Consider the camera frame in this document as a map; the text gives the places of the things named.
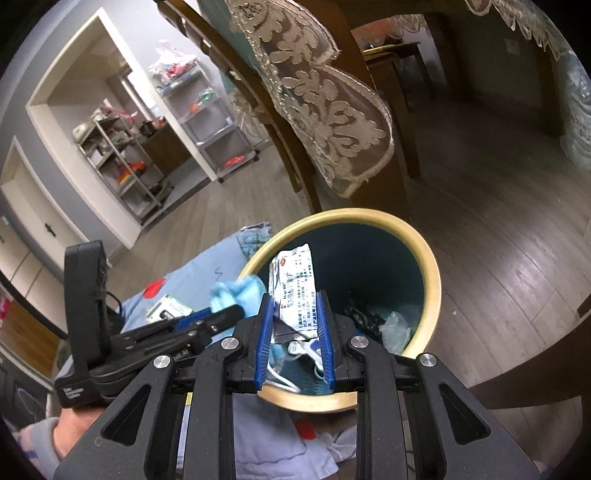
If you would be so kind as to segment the person's left hand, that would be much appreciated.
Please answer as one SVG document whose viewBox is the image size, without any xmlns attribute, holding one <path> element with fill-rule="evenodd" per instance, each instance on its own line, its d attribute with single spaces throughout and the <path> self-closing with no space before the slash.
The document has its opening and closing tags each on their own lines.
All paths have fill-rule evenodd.
<svg viewBox="0 0 591 480">
<path fill-rule="evenodd" d="M 103 411 L 103 407 L 68 408 L 61 411 L 52 433 L 53 447 L 60 459 L 70 452 Z"/>
</svg>

